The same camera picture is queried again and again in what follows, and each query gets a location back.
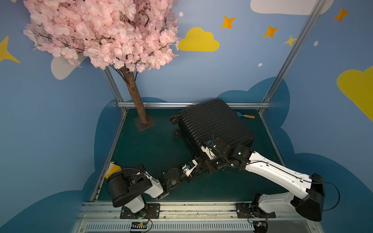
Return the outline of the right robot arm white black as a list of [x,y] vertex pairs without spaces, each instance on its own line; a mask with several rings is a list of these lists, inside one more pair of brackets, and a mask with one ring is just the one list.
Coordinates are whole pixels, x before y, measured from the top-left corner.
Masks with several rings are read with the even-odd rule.
[[219,138],[208,141],[201,150],[218,169],[226,166],[245,170],[286,189],[280,194],[256,194],[249,207],[251,216],[269,218],[277,212],[289,212],[315,222],[322,220],[325,197],[322,176],[293,171],[249,147],[231,147]]

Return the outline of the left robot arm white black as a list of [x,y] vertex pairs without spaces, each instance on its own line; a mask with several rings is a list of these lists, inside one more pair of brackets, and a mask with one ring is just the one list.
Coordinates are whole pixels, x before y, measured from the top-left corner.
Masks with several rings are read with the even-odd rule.
[[195,159],[180,169],[169,169],[158,179],[151,176],[143,164],[129,168],[110,162],[105,174],[106,189],[115,208],[124,206],[133,214],[138,214],[146,209],[143,194],[161,200],[181,183],[190,183],[203,172],[204,166]]

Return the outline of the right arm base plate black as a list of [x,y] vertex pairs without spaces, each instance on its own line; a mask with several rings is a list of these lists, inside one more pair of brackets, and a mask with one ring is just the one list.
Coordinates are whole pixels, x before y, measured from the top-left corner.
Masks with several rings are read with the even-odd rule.
[[238,218],[276,218],[275,212],[266,213],[256,205],[250,203],[236,203],[236,213]]

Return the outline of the black ribbed hard-shell suitcase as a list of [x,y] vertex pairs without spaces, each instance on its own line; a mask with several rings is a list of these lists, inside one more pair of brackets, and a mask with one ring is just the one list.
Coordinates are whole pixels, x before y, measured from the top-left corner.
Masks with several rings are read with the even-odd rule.
[[231,147],[252,146],[254,133],[223,100],[213,99],[189,106],[170,118],[195,157],[202,154],[201,146],[211,139],[221,139]]

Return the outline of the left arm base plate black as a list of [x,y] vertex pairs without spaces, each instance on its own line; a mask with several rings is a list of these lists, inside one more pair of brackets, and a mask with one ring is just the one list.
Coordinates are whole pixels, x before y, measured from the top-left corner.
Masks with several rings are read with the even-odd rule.
[[159,203],[147,203],[143,209],[137,213],[131,212],[131,210],[125,206],[122,207],[120,213],[120,219],[159,219],[160,204]]

